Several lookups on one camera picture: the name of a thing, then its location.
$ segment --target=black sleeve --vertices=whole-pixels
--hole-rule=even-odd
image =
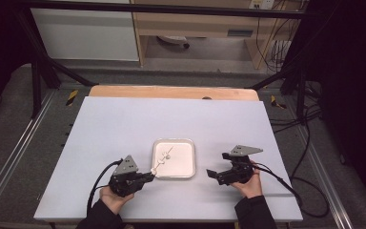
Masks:
[[[243,198],[234,207],[242,229],[276,229],[264,196]]]
[[[99,199],[89,211],[88,216],[79,222],[76,229],[118,229],[122,224],[120,215],[115,215]]]

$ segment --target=white cabinet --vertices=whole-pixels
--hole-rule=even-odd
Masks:
[[[84,1],[130,3],[128,0]],[[31,12],[51,58],[138,61],[130,12],[46,9],[31,9]]]

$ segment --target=person's hand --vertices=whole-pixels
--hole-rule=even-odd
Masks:
[[[235,182],[232,183],[231,186],[239,190],[242,196],[246,198],[254,198],[263,195],[261,190],[260,171],[258,169],[254,169],[254,174],[248,182],[244,184]]]
[[[106,206],[115,214],[117,215],[121,207],[133,198],[133,194],[129,194],[124,198],[119,197],[116,195],[109,186],[100,189],[100,199],[106,204]]]

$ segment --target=white table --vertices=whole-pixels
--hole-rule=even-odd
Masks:
[[[132,155],[139,172],[149,172],[158,138],[191,139],[196,173],[188,180],[146,183],[123,207],[125,221],[236,221],[240,194],[208,178],[206,169],[230,169],[221,153],[237,144],[262,148],[263,153],[250,158],[290,183],[262,102],[86,97],[34,217],[50,222],[83,219],[90,190],[103,169]],[[99,185],[109,182],[114,169]],[[262,172],[261,179],[274,219],[302,220],[293,195],[272,176]]]

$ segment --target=power strip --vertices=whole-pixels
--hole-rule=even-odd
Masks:
[[[252,0],[249,9],[271,10],[275,0]]]

